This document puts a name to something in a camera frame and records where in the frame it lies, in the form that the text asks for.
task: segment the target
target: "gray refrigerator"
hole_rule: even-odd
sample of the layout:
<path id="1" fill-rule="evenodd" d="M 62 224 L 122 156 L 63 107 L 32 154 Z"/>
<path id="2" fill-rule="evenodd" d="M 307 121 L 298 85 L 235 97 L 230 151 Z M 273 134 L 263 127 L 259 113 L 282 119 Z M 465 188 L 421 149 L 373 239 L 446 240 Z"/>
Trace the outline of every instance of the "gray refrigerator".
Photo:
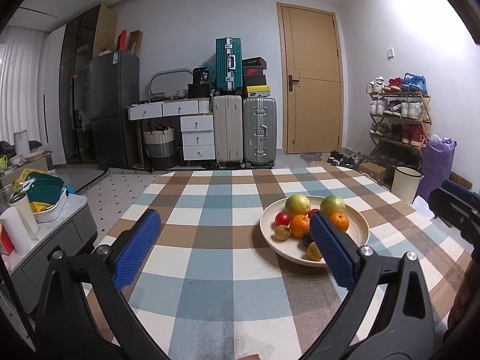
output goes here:
<path id="1" fill-rule="evenodd" d="M 125 51 L 92 59 L 90 110 L 100 169 L 131 168 L 138 163 L 135 122 L 127 107 L 139 101 L 140 60 Z"/>

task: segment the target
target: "wooden door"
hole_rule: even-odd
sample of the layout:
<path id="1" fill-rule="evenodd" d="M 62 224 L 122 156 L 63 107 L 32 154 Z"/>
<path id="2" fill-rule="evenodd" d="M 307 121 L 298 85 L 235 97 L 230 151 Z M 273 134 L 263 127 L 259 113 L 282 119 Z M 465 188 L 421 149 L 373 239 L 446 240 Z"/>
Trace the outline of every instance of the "wooden door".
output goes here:
<path id="1" fill-rule="evenodd" d="M 341 73 L 333 16 L 282 7 L 282 17 L 287 82 L 286 152 L 338 150 Z"/>

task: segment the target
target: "curtain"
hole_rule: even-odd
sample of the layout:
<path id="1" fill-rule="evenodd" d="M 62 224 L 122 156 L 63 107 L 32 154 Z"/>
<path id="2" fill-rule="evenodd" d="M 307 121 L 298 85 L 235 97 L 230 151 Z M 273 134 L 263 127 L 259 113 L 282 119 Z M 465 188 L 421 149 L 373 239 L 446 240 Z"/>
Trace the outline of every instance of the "curtain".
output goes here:
<path id="1" fill-rule="evenodd" d="M 40 140 L 38 70 L 46 33 L 10 26 L 0 63 L 0 140 L 14 144 L 14 132 L 27 130 Z"/>

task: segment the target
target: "round beige plate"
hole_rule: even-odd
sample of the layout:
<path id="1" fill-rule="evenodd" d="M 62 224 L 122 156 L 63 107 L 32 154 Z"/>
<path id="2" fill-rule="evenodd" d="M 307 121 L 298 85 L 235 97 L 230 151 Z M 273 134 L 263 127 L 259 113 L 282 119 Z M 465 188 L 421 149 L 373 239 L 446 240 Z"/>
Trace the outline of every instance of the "round beige plate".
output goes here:
<path id="1" fill-rule="evenodd" d="M 307 196 L 310 200 L 312 208 L 320 208 L 320 203 L 324 199 L 320 196 Z M 260 218 L 260 230 L 265 237 L 268 245 L 275 250 L 280 256 L 303 266 L 325 267 L 325 259 L 320 261 L 312 261 L 307 257 L 307 248 L 303 245 L 302 240 L 297 237 L 290 237 L 285 241 L 279 241 L 274 236 L 274 220 L 280 211 L 285 209 L 285 199 L 278 200 L 270 204 Z M 360 212 L 354 210 L 349 205 L 345 205 L 344 213 L 350 220 L 349 229 L 346 231 L 358 246 L 366 245 L 370 236 L 370 229 L 366 219 Z"/>

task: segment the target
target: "metal bolt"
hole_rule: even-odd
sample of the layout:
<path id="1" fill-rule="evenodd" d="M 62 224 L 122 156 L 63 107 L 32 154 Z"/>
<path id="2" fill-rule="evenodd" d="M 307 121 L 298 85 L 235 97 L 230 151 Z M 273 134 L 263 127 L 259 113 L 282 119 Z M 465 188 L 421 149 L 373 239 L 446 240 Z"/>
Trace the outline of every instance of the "metal bolt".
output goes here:
<path id="1" fill-rule="evenodd" d="M 417 254 L 414 251 L 408 251 L 406 252 L 406 258 L 410 261 L 415 261 L 417 259 Z"/>
<path id="2" fill-rule="evenodd" d="M 97 254 L 107 254 L 109 250 L 109 245 L 100 245 L 99 247 L 97 247 Z"/>
<path id="3" fill-rule="evenodd" d="M 63 257 L 63 252 L 61 250 L 56 250 L 53 252 L 52 257 L 54 260 L 60 260 Z"/>
<path id="4" fill-rule="evenodd" d="M 374 250 L 370 246 L 362 246 L 360 248 L 360 253 L 368 257 L 374 253 Z"/>

